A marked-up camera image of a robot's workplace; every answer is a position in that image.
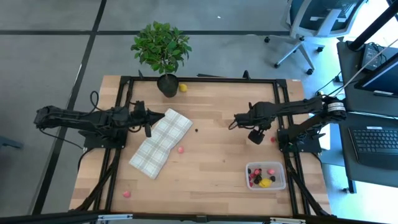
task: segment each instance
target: potted plant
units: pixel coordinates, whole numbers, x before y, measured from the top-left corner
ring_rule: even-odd
[[[184,66],[183,55],[189,59],[188,46],[189,37],[181,35],[176,27],[170,29],[170,24],[154,22],[153,27],[148,24],[146,28],[134,38],[135,44],[131,50],[138,51],[134,58],[139,62],[147,63],[154,71],[159,71],[161,76],[157,80],[157,87],[166,97],[173,97],[177,94],[178,79],[171,74],[176,72],[180,66]]]

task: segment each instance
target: yellow object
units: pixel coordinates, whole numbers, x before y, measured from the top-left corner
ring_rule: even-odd
[[[271,184],[272,184],[272,180],[270,180],[270,179],[262,179],[262,180],[259,182],[259,186],[262,187],[262,188],[270,187]]]
[[[186,84],[180,84],[180,91],[181,92],[186,92],[188,90],[188,87]]]

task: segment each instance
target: plastic container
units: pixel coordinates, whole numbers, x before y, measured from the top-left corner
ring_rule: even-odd
[[[255,169],[260,169],[260,168],[262,170],[261,177],[263,179],[265,178],[269,179],[269,177],[272,176],[267,173],[268,169],[273,169],[275,171],[275,174],[273,175],[275,177],[275,182],[273,182],[270,187],[262,188],[257,184],[253,184],[253,187],[250,187],[249,185],[250,174],[248,173],[248,169],[251,169],[251,172],[254,172]],[[246,173],[246,184],[248,185],[248,188],[250,190],[283,190],[286,188],[284,167],[280,162],[249,162],[248,164],[246,164],[245,173]]]

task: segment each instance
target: wooden table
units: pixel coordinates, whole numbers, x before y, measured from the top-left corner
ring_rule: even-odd
[[[105,76],[99,108],[114,106],[119,76]],[[287,80],[290,101],[303,99],[302,83]],[[248,111],[248,102],[275,102],[272,85],[263,83],[189,82],[186,93],[166,98],[156,82],[134,82],[132,101],[144,100],[146,108],[164,113],[167,108],[186,116],[193,125],[172,149],[159,176],[152,180],[133,166],[130,158],[146,138],[143,131],[129,133],[122,150],[112,212],[207,214],[207,215],[292,215],[288,186],[284,190],[254,192],[246,187],[245,166],[248,162],[278,161],[284,165],[277,143],[270,138],[279,127],[277,120],[266,131],[263,142],[255,145],[248,139],[249,130],[227,129],[235,113]],[[307,115],[294,116],[301,123]],[[82,160],[70,208],[76,208],[98,182],[104,149],[89,152]],[[301,153],[305,183],[317,202],[330,212],[328,196],[319,161]],[[108,186],[104,187],[100,208],[104,207]],[[296,186],[299,212],[303,213],[299,188]],[[131,191],[124,198],[124,191]]]

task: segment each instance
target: white plaid towel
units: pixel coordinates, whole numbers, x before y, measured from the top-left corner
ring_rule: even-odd
[[[169,157],[170,150],[189,130],[192,121],[172,109],[157,122],[152,137],[146,138],[130,159],[130,165],[141,170],[151,179],[156,179]]]

